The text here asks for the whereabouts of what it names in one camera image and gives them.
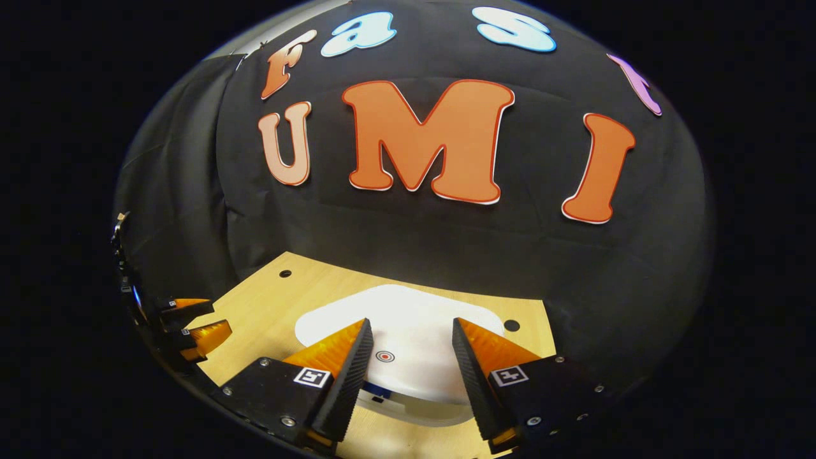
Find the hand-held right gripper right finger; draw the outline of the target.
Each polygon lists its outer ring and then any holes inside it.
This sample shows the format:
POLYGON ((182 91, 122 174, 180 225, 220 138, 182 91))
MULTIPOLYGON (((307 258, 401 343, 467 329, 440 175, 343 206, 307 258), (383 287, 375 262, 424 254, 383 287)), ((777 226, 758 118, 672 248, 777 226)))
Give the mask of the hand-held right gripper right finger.
POLYGON ((539 357, 462 317, 453 320, 452 346, 493 454, 563 450, 609 410, 606 384, 562 355, 539 357))

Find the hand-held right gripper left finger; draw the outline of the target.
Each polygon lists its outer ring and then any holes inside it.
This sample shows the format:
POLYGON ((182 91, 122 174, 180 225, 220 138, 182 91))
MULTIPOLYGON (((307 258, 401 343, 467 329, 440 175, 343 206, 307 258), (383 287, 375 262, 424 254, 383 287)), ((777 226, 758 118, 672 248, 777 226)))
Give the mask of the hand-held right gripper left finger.
POLYGON ((278 441, 333 455, 349 429, 373 346, 364 318, 283 360, 258 358, 221 386, 221 406, 278 441))

